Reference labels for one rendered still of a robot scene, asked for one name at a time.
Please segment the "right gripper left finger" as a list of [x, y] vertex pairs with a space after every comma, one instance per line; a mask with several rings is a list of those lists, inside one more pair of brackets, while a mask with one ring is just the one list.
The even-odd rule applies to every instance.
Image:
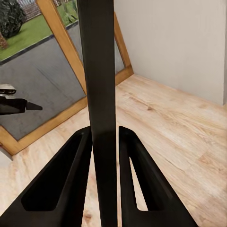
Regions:
[[91, 126], [76, 131], [0, 216], [0, 227], [81, 227]]

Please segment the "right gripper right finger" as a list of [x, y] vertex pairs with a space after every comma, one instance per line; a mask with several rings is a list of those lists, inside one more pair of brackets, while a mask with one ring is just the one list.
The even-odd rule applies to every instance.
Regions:
[[[137, 208], [130, 158], [148, 211]], [[137, 134], [119, 127], [122, 227], [198, 227]]]

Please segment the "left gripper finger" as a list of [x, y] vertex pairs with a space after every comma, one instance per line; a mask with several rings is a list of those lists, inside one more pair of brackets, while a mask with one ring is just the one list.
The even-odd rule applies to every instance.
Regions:
[[25, 102], [25, 108], [27, 110], [42, 110], [43, 107], [36, 105], [34, 103], [31, 102], [27, 102], [27, 100], [13, 100], [13, 102]]
[[6, 114], [6, 113], [19, 113], [20, 109], [11, 107], [9, 105], [0, 104], [0, 114]]

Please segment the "poster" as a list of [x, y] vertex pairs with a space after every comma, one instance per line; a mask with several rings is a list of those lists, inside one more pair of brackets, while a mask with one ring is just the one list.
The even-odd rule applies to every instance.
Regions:
[[77, 0], [101, 227], [118, 227], [114, 0]]

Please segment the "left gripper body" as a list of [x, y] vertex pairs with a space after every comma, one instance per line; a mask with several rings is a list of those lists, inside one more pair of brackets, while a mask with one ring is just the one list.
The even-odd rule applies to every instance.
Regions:
[[[25, 112], [25, 102], [13, 102], [13, 100], [25, 100], [25, 99], [7, 99], [5, 96], [0, 96], [0, 104], [9, 105], [11, 107], [20, 109], [19, 113]], [[16, 113], [6, 113], [7, 114], [16, 114]], [[0, 114], [2, 115], [2, 114]]]

